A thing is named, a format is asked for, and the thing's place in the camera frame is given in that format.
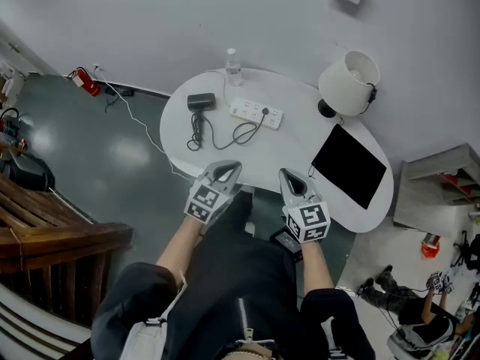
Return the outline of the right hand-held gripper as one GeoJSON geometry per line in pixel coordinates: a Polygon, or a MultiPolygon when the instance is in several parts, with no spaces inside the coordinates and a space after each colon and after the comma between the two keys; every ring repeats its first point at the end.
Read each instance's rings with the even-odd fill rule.
{"type": "Polygon", "coordinates": [[[313,179],[287,168],[280,169],[278,178],[285,203],[282,211],[288,230],[299,244],[324,239],[328,234],[331,218],[327,203],[316,194],[313,179]],[[310,198],[298,202],[299,197],[310,198]]]}

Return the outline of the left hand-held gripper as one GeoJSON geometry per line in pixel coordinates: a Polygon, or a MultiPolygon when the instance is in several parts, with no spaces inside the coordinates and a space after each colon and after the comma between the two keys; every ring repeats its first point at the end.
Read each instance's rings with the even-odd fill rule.
{"type": "Polygon", "coordinates": [[[210,163],[190,188],[184,214],[205,225],[218,219],[233,201],[241,171],[238,160],[210,163]]]}

